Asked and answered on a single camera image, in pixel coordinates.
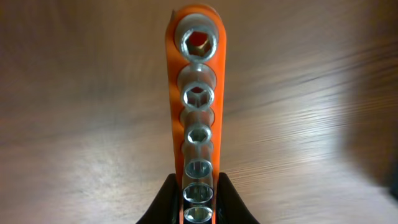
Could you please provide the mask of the orange socket bit rail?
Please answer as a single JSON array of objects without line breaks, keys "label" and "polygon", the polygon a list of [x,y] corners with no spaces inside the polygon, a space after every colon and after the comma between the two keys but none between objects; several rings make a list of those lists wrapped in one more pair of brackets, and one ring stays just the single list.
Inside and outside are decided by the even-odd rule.
[{"label": "orange socket bit rail", "polygon": [[165,49],[177,223],[216,221],[226,46],[226,29],[212,7],[191,4],[172,13]]}]

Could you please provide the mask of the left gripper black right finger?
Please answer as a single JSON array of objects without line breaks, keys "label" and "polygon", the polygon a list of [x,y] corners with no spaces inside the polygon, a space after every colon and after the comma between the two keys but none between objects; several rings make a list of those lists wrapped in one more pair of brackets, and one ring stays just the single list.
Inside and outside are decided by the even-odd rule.
[{"label": "left gripper black right finger", "polygon": [[220,172],[218,179],[216,224],[259,224],[224,172]]}]

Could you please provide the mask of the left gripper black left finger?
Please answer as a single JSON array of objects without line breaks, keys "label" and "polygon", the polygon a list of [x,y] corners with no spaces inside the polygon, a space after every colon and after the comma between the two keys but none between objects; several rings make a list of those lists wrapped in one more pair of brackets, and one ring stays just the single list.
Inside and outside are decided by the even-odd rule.
[{"label": "left gripper black left finger", "polygon": [[169,174],[137,224],[179,224],[180,198],[175,174]]}]

